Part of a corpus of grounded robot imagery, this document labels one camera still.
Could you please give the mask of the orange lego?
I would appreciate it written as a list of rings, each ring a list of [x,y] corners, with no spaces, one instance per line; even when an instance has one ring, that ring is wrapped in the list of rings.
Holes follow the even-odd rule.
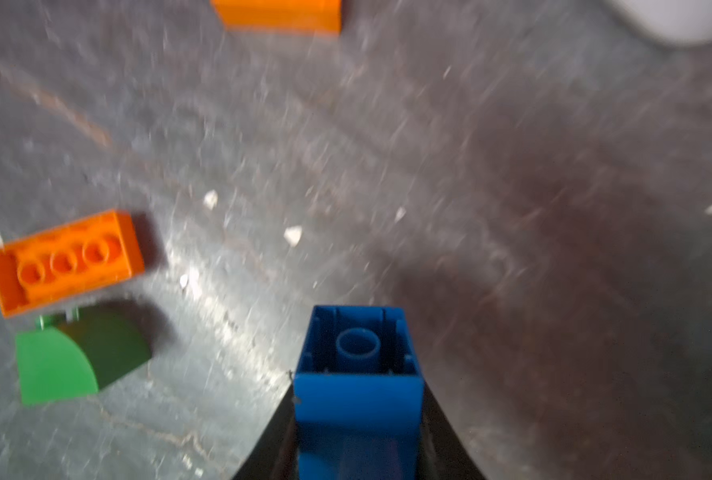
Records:
[[[1,314],[44,308],[144,271],[131,214],[96,214],[0,247]]]
[[[340,0],[215,0],[226,27],[340,34]]]

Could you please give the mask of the blue lego front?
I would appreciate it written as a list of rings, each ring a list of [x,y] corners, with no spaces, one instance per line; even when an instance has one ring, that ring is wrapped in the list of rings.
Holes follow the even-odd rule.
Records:
[[[314,307],[293,380],[300,478],[415,478],[424,391],[402,309]]]

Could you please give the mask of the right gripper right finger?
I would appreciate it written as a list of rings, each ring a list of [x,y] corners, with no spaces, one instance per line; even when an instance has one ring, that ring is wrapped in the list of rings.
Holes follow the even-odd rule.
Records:
[[[420,447],[420,480],[485,480],[453,429],[430,386],[424,386]]]

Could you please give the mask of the green lego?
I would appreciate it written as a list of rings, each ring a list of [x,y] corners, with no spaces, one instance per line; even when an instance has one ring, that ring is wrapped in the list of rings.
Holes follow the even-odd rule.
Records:
[[[15,352],[25,406],[95,395],[152,359],[141,330],[99,306],[40,316]]]

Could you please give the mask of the white rectangular container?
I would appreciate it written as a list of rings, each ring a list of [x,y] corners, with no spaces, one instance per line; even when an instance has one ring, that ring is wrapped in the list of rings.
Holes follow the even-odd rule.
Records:
[[[657,44],[695,47],[712,43],[712,0],[606,0],[604,4]]]

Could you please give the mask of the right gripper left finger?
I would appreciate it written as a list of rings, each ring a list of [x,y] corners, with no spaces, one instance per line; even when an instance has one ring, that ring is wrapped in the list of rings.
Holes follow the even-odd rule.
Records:
[[[298,439],[289,385],[255,447],[233,476],[234,480],[298,479]]]

